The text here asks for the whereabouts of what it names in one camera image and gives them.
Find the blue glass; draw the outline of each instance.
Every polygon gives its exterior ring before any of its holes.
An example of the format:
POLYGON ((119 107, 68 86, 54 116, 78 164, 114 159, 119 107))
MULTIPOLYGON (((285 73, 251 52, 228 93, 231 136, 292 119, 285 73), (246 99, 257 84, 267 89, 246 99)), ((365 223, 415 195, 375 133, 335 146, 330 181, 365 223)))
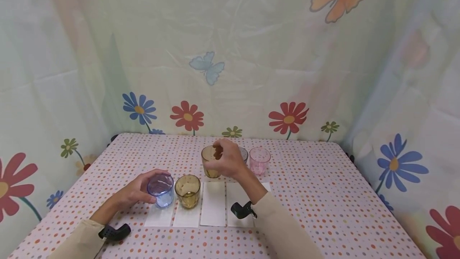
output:
POLYGON ((172 204, 174 180, 170 175, 157 174, 147 184, 147 192, 157 199, 156 206, 164 209, 172 204))

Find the white paper card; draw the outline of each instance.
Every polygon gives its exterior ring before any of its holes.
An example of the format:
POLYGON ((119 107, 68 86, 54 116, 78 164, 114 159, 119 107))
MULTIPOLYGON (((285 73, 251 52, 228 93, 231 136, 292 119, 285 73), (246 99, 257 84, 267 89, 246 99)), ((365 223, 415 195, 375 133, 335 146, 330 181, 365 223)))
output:
POLYGON ((229 220, 229 227, 254 227, 254 220, 251 215, 243 219, 238 219, 231 211, 231 206, 235 202, 244 206, 248 201, 249 197, 239 183, 227 183, 227 218, 229 220))
POLYGON ((205 182, 200 225, 225 226, 225 183, 205 182))
POLYGON ((145 220, 146 227, 169 227, 173 217, 174 203, 166 209, 157 208, 155 205, 150 207, 150 211, 145 220))
POLYGON ((200 225, 200 211, 202 210, 203 203, 203 189, 204 183, 201 183, 200 187, 200 199, 198 204, 193 209, 186 209, 182 207, 180 201, 174 216, 173 227, 187 227, 187 228, 198 228, 200 225))

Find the table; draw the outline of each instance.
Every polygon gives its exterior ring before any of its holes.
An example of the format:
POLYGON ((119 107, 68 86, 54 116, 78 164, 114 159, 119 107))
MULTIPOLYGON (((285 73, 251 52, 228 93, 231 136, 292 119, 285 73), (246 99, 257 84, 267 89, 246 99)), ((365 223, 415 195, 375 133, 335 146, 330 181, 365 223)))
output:
MULTIPOLYGON (((123 133, 99 156, 9 258, 45 258, 112 193, 153 168, 207 178, 200 151, 215 138, 123 133)), ((325 258, 424 258, 404 229, 335 143, 238 138, 263 146, 272 159, 266 175, 273 195, 309 233, 325 258)), ((112 226, 128 223, 131 234, 106 244, 96 258, 275 258, 263 234, 233 227, 144 227, 148 204, 121 212, 112 226)))

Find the beige sleeve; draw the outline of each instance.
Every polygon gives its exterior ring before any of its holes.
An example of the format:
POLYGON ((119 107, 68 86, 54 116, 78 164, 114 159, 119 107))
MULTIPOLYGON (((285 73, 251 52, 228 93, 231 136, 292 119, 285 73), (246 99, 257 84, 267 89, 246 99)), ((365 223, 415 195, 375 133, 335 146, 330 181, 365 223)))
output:
POLYGON ((48 259, 93 259, 105 242, 99 237, 103 228, 93 220, 83 220, 48 259))
POLYGON ((256 227, 265 234, 280 259, 322 259, 323 254, 299 223, 268 192, 252 205, 256 227))

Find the hand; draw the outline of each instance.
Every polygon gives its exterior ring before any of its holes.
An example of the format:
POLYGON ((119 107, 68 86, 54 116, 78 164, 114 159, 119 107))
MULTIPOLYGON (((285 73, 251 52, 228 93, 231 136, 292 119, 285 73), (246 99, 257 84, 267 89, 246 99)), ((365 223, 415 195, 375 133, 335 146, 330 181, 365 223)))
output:
POLYGON ((220 174, 238 180, 242 174, 248 171, 243 161, 238 144, 224 138, 218 139, 212 145, 216 149, 216 160, 205 162, 206 169, 216 170, 220 174))

